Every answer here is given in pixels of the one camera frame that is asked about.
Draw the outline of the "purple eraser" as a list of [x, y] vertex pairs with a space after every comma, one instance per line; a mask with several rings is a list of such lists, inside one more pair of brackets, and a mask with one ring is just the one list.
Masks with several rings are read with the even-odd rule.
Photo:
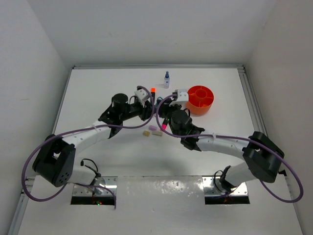
[[151, 130], [151, 131], [156, 131], [157, 127], [153, 126], [153, 125], [149, 125], [148, 129]]

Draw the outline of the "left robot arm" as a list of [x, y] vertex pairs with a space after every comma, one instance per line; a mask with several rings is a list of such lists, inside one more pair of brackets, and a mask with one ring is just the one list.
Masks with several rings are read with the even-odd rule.
[[153, 109], [149, 94], [140, 89], [134, 96], [134, 102], [129, 103], [125, 94], [115, 94], [110, 106], [87, 131], [58, 138], [51, 135], [51, 141], [39, 151], [32, 165], [33, 170], [57, 188], [66, 183], [92, 184], [98, 174], [86, 166], [75, 165], [75, 156], [92, 145], [115, 136], [124, 121], [134, 117], [139, 117], [142, 121], [150, 118]]

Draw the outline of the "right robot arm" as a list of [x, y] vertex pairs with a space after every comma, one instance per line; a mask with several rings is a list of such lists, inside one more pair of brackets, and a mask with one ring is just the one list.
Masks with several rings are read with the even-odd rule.
[[168, 121], [170, 135], [179, 138], [185, 148], [222, 153], [243, 160], [241, 164], [227, 166], [214, 181], [220, 192], [230, 193], [241, 183], [255, 179], [262, 183], [275, 182], [284, 153], [262, 132], [255, 131], [248, 138], [215, 136], [195, 126], [190, 115], [179, 105], [162, 104], [156, 115]]

